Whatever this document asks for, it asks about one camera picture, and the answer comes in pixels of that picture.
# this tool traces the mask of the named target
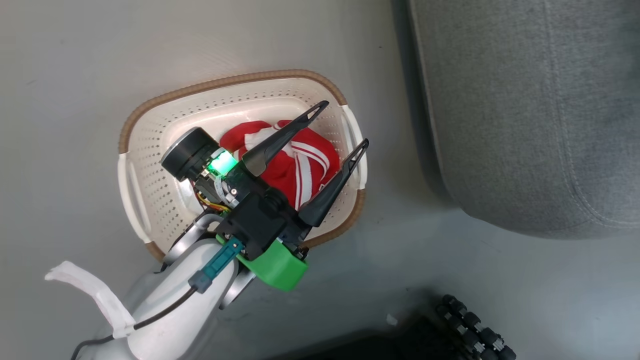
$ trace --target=white plastic basket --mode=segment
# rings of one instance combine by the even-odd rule
[[[149,251],[162,259],[202,212],[189,182],[179,183],[159,163],[174,141],[195,126],[220,140],[242,122],[295,119],[321,100],[330,105],[310,128],[331,141],[343,160],[362,141],[358,123],[340,90],[311,71],[260,72],[209,81],[161,95],[134,110],[120,135],[118,183],[127,217]],[[309,234],[308,247],[351,227],[362,209],[366,182],[363,157],[323,224]]]

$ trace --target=gray upholstery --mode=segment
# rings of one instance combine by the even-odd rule
[[[549,238],[640,228],[640,2],[414,0],[447,189]]]

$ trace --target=red cloth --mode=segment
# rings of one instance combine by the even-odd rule
[[[220,146],[242,158],[248,149],[290,123],[278,121],[273,127],[264,121],[244,122],[227,131]],[[331,142],[311,129],[303,129],[269,163],[261,178],[280,190],[294,209],[315,195],[340,169],[340,158]]]

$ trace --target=basket handle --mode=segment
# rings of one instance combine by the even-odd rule
[[[133,231],[136,232],[136,235],[138,235],[142,241],[150,243],[151,239],[148,233],[151,232],[151,223],[149,222],[147,210],[142,206],[144,202],[142,200],[142,192],[138,186],[136,171],[133,166],[131,166],[127,154],[128,152],[125,152],[118,157],[118,186],[120,187],[120,197],[122,198],[124,211],[127,214],[127,218],[129,218]]]
[[[344,118],[346,119],[347,127],[349,128],[348,134],[351,138],[351,143],[349,144],[349,151],[353,151],[353,149],[360,143],[362,143],[362,133],[360,132],[360,126],[358,126],[358,122],[356,121],[355,115],[353,115],[353,111],[349,109],[349,105],[340,105],[342,111],[344,112]],[[367,184],[367,155],[363,154],[360,162],[358,163],[358,167],[356,171],[353,173],[353,177],[359,181],[358,189],[363,190],[365,185]]]

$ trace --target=cable connector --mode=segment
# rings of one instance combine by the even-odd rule
[[[222,249],[200,270],[189,279],[189,285],[203,294],[213,283],[213,279],[224,270],[227,265],[244,249],[244,245],[237,238],[231,238]]]

